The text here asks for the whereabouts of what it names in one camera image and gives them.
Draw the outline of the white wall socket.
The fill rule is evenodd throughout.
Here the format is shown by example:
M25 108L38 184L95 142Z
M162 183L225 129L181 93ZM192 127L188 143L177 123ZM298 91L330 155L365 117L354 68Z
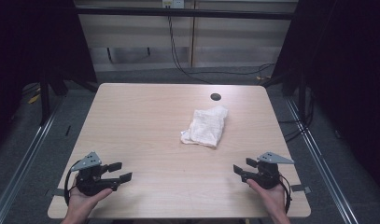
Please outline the white wall socket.
M162 0L162 7L183 9L185 7L185 0Z

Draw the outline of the person's right hand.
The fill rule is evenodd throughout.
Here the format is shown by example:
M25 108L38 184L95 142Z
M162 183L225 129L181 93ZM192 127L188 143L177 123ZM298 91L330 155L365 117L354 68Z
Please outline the person's right hand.
M246 182L260 195L266 211L271 217L278 217L286 214L285 191L281 185L277 185L271 189L264 189L252 179L248 179Z

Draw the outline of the metal floor rail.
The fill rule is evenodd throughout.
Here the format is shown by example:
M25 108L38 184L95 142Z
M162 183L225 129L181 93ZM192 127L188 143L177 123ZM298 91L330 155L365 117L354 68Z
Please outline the metal floor rail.
M308 151L310 152L314 162L316 163L317 169L319 170L322 179L344 221L345 224L359 224L359 221L349 204L347 198L345 197L342 189L338 185L334 175L331 172L331 168L324 159L320 148L312 135L310 129L300 121L300 110L296 106L294 100L289 97L286 99L287 105L291 116L294 118L295 123L301 133L302 139L306 144Z
M63 99L64 97L60 96L56 100L56 105L52 108L50 114L47 116L46 121L38 127L35 137L33 138L30 146L27 148L27 151L21 159L21 162L17 166L14 175L10 178L8 185L0 196L0 224L3 224L7 213L21 188L22 183L38 154L38 151L43 145L43 142L47 137L49 130L55 120L57 111L60 109L63 103Z

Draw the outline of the white towel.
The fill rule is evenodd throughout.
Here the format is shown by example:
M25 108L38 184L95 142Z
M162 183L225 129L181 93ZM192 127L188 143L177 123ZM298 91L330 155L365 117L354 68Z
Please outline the white towel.
M187 130L181 132L183 144L216 147L222 136L228 109L215 106L206 110L195 110Z

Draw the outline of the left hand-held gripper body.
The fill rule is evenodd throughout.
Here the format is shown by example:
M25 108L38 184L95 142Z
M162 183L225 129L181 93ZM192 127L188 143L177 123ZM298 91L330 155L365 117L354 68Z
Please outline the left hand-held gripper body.
M77 172L76 186L87 196L94 196L104 189L111 189L111 183L102 178L102 175L108 171L108 165L103 165L94 151L76 162L71 171Z

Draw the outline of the black curtain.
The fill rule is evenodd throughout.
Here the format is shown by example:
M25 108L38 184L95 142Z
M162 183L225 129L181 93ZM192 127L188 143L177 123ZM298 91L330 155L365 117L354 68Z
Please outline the black curtain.
M0 0L0 146L22 89L97 80L74 0Z
M272 80L306 84L380 188L380 0L298 0Z

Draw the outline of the black horizontal bar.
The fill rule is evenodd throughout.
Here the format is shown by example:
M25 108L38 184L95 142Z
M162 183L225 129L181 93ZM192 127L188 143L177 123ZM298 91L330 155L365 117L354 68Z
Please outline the black horizontal bar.
M180 8L147 8L147 7L76 7L77 14L90 15L120 15L120 16L166 16L190 18L223 18L223 19L253 19L253 20L284 20L290 21L294 13L232 11L210 9L180 9Z

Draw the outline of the person's left hand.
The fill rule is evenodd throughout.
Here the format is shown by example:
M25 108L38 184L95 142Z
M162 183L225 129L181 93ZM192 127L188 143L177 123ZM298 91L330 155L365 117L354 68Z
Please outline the person's left hand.
M72 188L70 190L70 199L66 216L75 220L87 218L95 206L112 192L112 189L103 189L96 195L87 196L80 192L77 187Z

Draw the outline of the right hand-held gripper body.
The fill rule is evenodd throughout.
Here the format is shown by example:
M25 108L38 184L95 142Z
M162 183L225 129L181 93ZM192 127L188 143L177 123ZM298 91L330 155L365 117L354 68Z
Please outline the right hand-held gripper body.
M255 161L258 162L257 173L244 171L244 181L252 179L262 188L271 189L280 183L280 172L278 165L293 164L294 161L273 152L266 152L258 156Z

